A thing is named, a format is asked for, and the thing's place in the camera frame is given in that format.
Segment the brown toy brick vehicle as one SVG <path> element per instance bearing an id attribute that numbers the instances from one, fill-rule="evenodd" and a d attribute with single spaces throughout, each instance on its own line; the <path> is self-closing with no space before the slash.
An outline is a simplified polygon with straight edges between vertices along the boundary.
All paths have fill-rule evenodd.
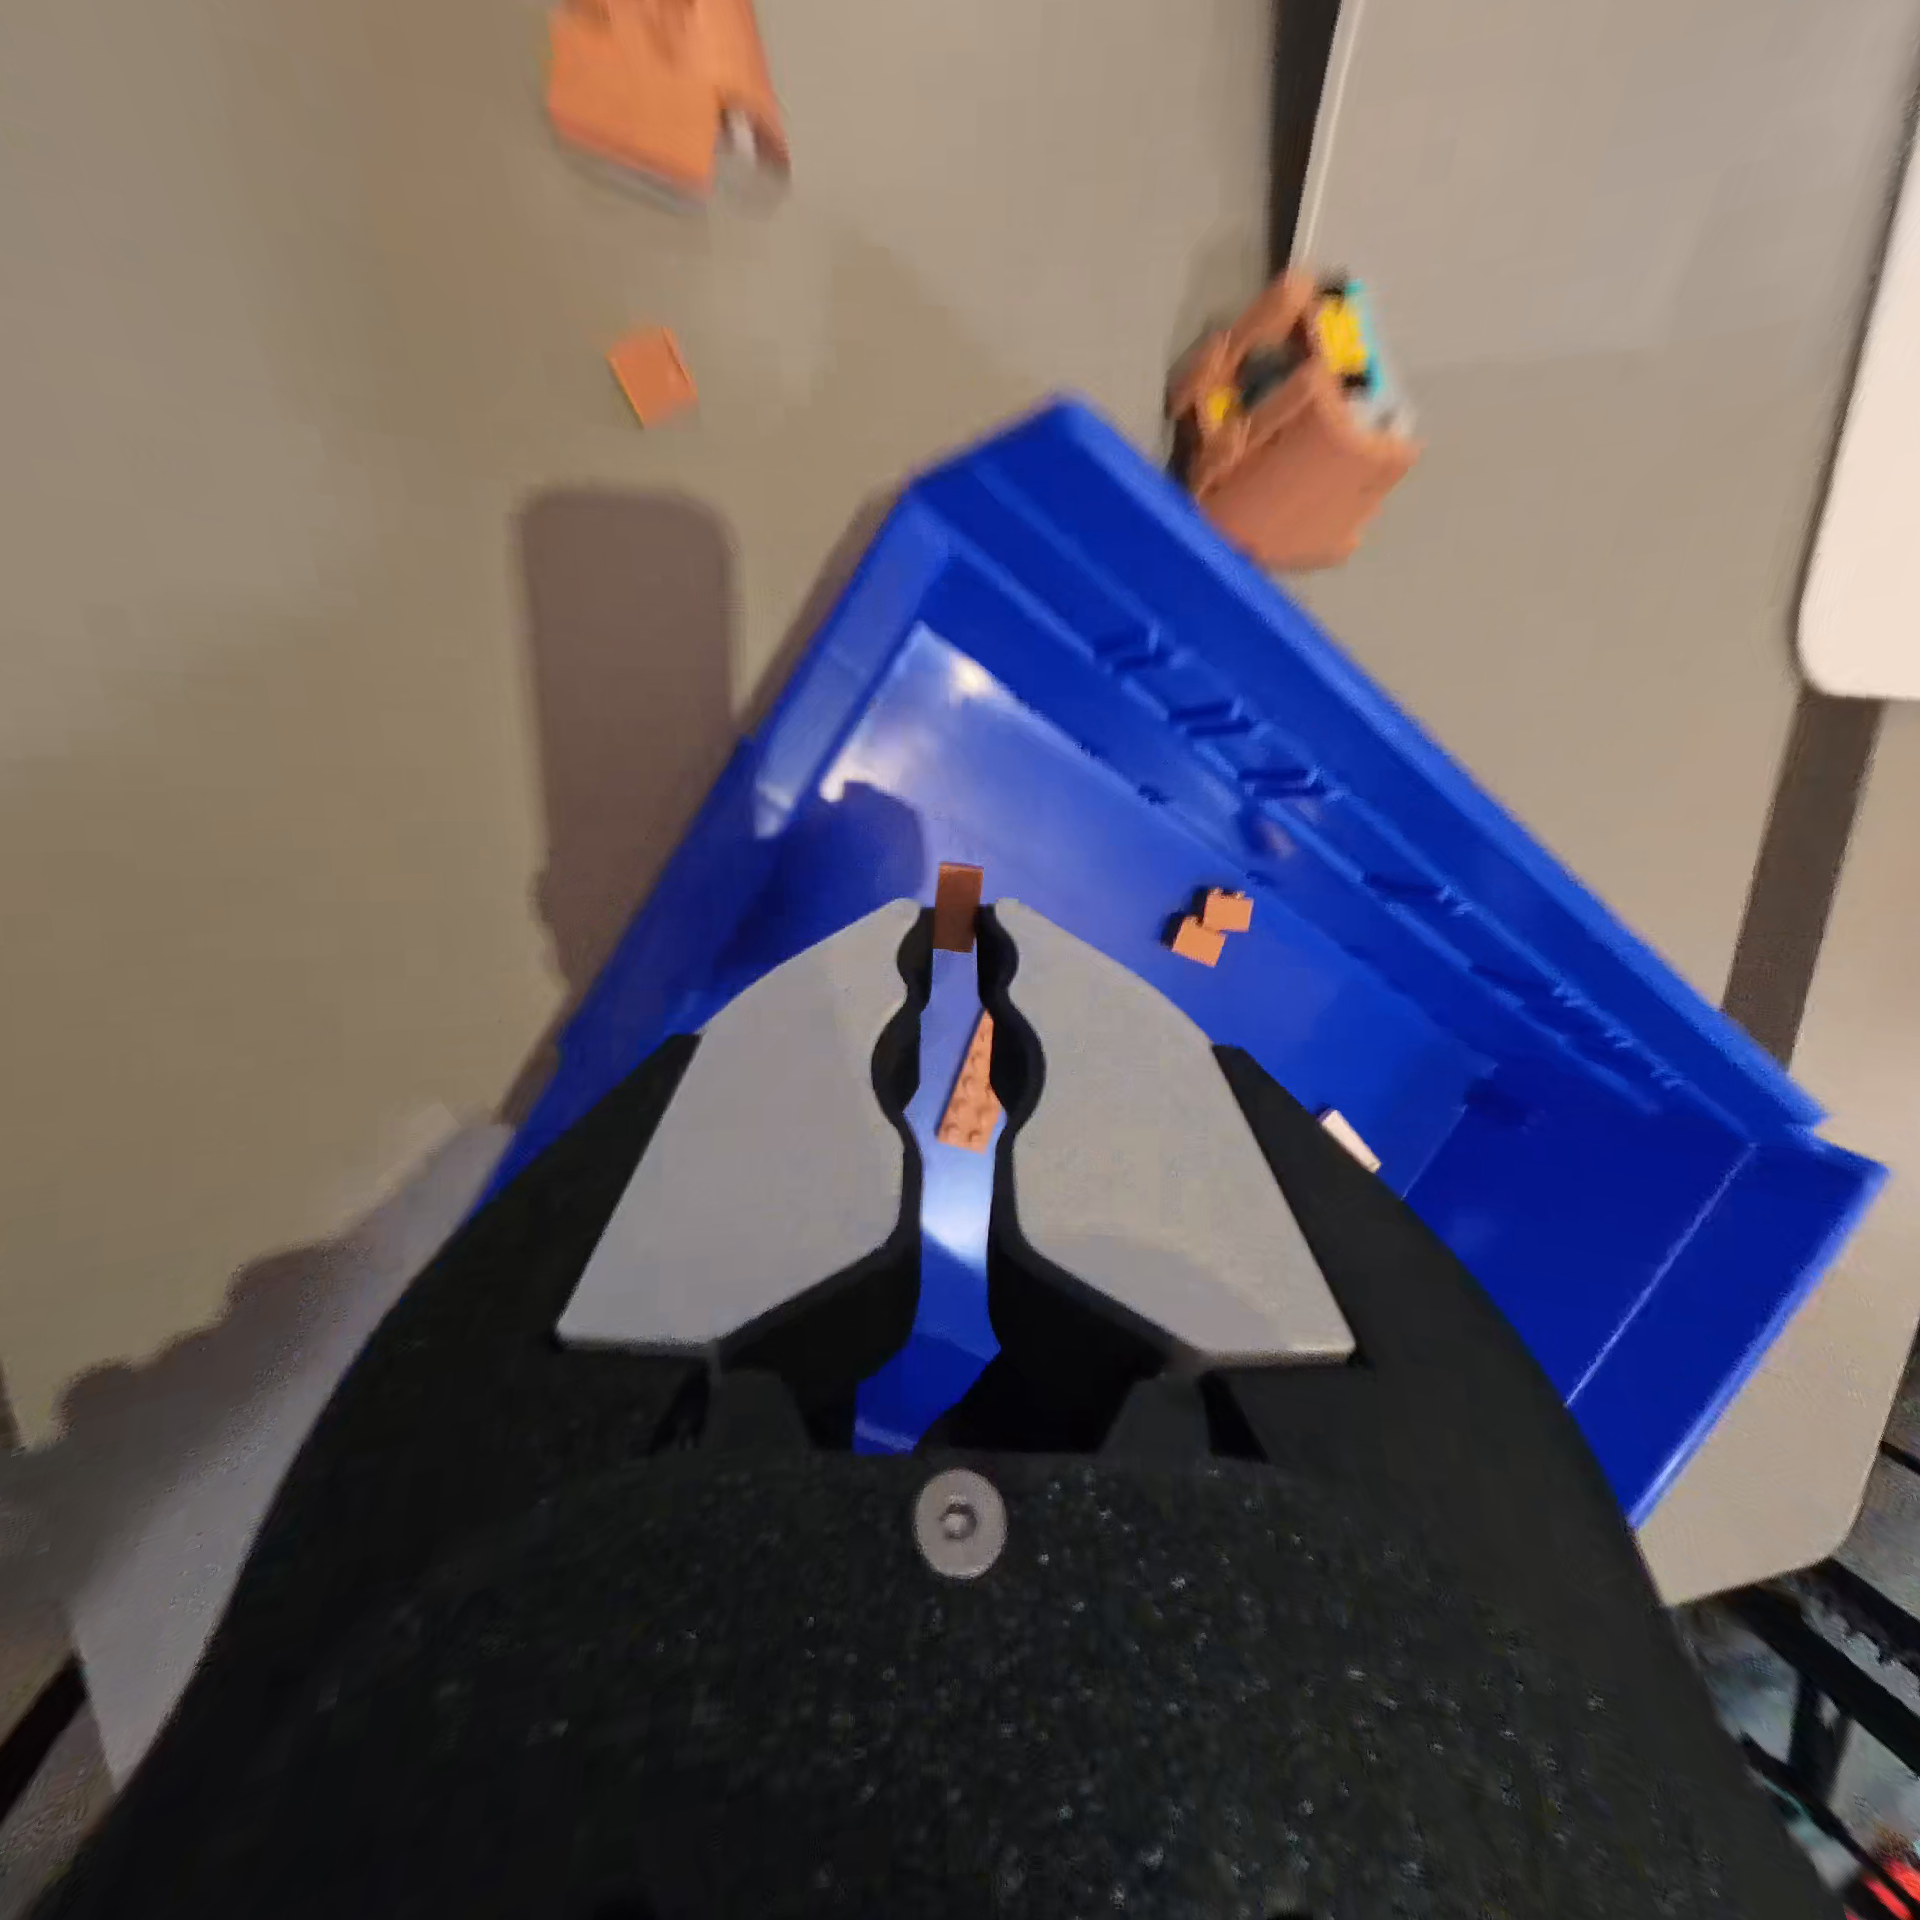
<path id="1" fill-rule="evenodd" d="M 1345 564 L 1422 440 L 1367 285 L 1287 269 L 1177 360 L 1169 468 L 1263 568 Z"/>

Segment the blue plastic bin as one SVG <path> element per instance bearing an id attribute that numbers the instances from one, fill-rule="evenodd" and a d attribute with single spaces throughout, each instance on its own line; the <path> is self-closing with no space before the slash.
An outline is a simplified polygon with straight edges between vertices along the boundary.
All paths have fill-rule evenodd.
<path id="1" fill-rule="evenodd" d="M 1107 419 L 912 477 L 560 1029 L 491 1194 L 945 860 L 1176 1000 L 1464 1259 L 1632 1523 L 1887 1180 Z M 1169 951 L 1256 901 L 1215 968 Z"/>

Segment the flat brown brick tile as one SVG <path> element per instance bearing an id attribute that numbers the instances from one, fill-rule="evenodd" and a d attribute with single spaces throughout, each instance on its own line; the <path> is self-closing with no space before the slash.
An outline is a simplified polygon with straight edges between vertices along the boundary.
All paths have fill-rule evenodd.
<path id="1" fill-rule="evenodd" d="M 670 327 L 638 327 L 609 350 L 609 370 L 640 427 L 654 429 L 688 415 L 699 388 Z"/>

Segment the brown toy brick assembly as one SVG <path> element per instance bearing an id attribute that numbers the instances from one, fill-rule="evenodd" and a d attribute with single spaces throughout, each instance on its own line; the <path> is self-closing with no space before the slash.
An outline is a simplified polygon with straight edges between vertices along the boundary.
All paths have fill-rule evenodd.
<path id="1" fill-rule="evenodd" d="M 791 176 L 754 2 L 562 2 L 547 30 L 544 104 L 577 152 L 686 200 L 731 149 Z"/>

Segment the white stand with flat base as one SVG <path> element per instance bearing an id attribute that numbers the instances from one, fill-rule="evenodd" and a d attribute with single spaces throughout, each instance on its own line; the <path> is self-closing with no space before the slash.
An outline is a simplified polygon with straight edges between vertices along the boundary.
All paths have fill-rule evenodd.
<path id="1" fill-rule="evenodd" d="M 1908 140 L 1842 407 L 1798 655 L 1831 698 L 1918 702 L 1918 140 Z"/>

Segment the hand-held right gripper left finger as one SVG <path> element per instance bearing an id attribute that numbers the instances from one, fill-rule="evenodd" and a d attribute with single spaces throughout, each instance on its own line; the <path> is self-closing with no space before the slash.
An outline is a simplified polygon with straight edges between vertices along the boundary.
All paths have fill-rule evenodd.
<path id="1" fill-rule="evenodd" d="M 902 896 L 729 999 L 694 1043 L 558 1339 L 722 1357 L 902 1256 L 906 1302 L 867 1334 L 880 1357 L 902 1347 L 921 1275 L 906 1112 L 929 987 L 929 915 Z"/>

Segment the long brown brick plate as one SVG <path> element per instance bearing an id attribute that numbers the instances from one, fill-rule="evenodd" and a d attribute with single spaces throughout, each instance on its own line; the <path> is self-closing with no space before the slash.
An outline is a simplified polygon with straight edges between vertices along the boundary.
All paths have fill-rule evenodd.
<path id="1" fill-rule="evenodd" d="M 980 1011 L 936 1127 L 939 1144 L 972 1154 L 986 1154 L 993 1148 L 1001 1127 L 1001 1101 L 993 1085 L 993 1047 L 994 1020 Z"/>

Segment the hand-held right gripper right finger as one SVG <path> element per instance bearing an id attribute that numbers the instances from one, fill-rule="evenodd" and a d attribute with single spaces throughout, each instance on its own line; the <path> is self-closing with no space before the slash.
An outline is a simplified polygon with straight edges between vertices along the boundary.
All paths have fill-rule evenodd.
<path id="1" fill-rule="evenodd" d="M 1016 899 L 979 940 L 1004 1111 L 988 1237 L 1001 1352 L 1348 1360 L 1348 1318 L 1201 1024 Z"/>

